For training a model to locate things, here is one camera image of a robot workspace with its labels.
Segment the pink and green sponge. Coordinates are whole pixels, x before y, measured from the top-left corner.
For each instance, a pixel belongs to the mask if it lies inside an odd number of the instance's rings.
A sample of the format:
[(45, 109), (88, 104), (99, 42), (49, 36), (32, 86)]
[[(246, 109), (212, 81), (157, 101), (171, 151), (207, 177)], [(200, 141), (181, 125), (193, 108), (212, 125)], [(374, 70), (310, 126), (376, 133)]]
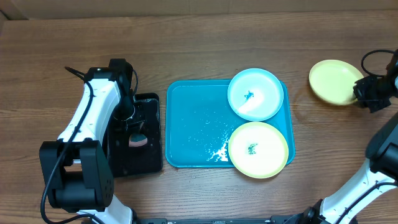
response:
[(147, 137), (144, 134), (131, 134), (129, 137), (129, 147), (141, 147), (148, 143)]

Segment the yellow-green plate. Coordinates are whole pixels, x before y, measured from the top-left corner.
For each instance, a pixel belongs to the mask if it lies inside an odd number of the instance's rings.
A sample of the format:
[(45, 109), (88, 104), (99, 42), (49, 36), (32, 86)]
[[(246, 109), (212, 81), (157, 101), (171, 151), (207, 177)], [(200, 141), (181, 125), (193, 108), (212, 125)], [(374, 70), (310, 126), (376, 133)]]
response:
[(345, 106), (356, 101), (353, 87), (363, 74), (354, 66), (341, 60), (322, 60), (308, 75), (314, 94), (323, 101)]
[(285, 167), (289, 147), (282, 133), (272, 125), (249, 122), (233, 131), (228, 154), (242, 174), (266, 179), (277, 175)]

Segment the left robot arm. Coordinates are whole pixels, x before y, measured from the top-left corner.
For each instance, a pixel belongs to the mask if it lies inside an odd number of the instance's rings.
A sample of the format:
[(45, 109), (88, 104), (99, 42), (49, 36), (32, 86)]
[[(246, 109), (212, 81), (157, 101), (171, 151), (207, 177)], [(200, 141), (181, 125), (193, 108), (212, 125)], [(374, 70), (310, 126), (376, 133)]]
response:
[(113, 58), (107, 67), (91, 67), (86, 73), (67, 67), (84, 82), (78, 108), (55, 141), (39, 149), (44, 178), (40, 214), (50, 218), (45, 204), (72, 213), (70, 223), (82, 218), (91, 223), (137, 223), (133, 209), (114, 194), (114, 177), (104, 153), (103, 141), (112, 119), (132, 118), (136, 109), (132, 96), (137, 73), (123, 58)]

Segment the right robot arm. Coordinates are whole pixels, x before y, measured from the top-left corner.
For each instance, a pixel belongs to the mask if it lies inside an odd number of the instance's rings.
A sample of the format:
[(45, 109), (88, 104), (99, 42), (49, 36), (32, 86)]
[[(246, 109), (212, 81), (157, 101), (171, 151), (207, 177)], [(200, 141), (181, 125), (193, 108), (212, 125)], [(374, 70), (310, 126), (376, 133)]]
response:
[[(365, 58), (375, 53), (392, 54), (385, 75), (369, 72)], [(368, 76), (356, 81), (353, 95), (356, 104), (374, 113), (391, 105), (397, 97), (397, 51), (373, 50), (361, 59)], [(356, 215), (383, 193), (397, 188), (397, 115), (395, 114), (370, 140), (365, 161), (344, 186), (333, 195), (319, 200), (304, 212), (271, 223), (357, 223)]]

